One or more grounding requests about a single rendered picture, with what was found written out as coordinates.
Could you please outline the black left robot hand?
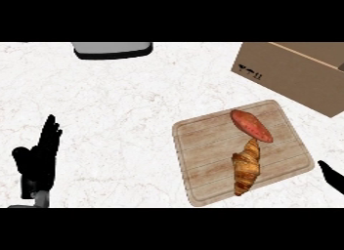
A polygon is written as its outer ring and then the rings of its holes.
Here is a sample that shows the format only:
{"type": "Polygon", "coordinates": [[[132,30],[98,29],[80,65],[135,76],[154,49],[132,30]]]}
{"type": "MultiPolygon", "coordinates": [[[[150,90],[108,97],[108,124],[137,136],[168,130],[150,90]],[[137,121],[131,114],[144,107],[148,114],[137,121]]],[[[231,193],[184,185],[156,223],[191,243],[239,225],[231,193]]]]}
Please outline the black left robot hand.
{"type": "Polygon", "coordinates": [[[48,115],[37,144],[27,148],[18,146],[12,156],[21,174],[21,199],[33,199],[39,191],[51,191],[55,181],[57,153],[63,130],[55,116],[48,115]]]}

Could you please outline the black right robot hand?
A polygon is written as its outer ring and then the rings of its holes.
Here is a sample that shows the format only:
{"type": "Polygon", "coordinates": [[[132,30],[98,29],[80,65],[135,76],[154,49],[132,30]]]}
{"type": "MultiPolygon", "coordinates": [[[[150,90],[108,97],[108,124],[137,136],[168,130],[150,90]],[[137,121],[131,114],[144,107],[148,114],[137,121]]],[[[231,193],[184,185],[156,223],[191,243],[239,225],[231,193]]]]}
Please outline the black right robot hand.
{"type": "Polygon", "coordinates": [[[331,168],[331,166],[322,160],[317,162],[317,164],[322,169],[322,174],[326,182],[344,195],[344,176],[331,168]]]}

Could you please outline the brown croissant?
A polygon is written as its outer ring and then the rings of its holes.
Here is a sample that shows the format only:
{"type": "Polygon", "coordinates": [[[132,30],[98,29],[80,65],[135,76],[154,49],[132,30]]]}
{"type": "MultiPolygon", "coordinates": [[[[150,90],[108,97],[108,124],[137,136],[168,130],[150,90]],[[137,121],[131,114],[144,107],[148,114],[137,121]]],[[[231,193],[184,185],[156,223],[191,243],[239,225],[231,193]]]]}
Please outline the brown croissant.
{"type": "Polygon", "coordinates": [[[234,194],[242,196],[252,188],[259,176],[259,146],[258,140],[251,139],[240,153],[234,153],[234,194]]]}

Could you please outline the pale wooden cutting board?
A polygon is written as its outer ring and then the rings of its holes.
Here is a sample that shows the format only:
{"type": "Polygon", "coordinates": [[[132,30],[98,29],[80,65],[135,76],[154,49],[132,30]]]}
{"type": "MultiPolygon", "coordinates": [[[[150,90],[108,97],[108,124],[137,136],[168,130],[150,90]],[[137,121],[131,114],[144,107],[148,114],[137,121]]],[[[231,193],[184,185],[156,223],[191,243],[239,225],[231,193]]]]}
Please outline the pale wooden cutting board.
{"type": "MultiPolygon", "coordinates": [[[[271,136],[259,143],[259,176],[254,188],[262,188],[316,167],[283,109],[274,100],[243,105],[271,136]]],[[[188,200],[202,207],[234,196],[231,156],[245,149],[251,136],[236,127],[228,109],[183,120],[172,126],[172,136],[188,200]]]]}

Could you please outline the brown cardboard box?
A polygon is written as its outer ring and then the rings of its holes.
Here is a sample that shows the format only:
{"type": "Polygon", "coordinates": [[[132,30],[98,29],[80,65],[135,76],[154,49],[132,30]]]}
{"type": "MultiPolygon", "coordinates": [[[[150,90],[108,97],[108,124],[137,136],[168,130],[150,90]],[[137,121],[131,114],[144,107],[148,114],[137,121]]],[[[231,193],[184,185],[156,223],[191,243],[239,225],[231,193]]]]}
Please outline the brown cardboard box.
{"type": "Polygon", "coordinates": [[[344,111],[344,42],[245,42],[231,71],[328,117],[344,111]]]}

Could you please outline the red sweet potato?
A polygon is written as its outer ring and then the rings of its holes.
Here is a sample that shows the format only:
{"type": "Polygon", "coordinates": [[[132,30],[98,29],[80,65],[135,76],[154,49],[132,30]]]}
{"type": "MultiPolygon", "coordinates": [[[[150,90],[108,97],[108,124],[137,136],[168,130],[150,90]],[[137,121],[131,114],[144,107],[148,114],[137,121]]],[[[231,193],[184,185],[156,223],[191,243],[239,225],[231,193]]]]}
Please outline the red sweet potato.
{"type": "Polygon", "coordinates": [[[264,127],[258,118],[249,112],[234,109],[230,116],[234,125],[249,136],[265,143],[273,142],[273,136],[267,128],[264,127]]]}

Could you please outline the grey and black appliance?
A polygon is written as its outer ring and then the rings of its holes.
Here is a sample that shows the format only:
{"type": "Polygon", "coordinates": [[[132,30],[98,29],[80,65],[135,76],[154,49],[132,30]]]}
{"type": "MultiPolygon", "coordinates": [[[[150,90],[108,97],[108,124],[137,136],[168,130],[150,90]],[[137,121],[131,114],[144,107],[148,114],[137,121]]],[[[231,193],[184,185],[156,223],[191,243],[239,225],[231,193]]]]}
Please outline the grey and black appliance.
{"type": "Polygon", "coordinates": [[[117,60],[147,56],[151,42],[74,42],[74,53],[82,60],[117,60]]]}

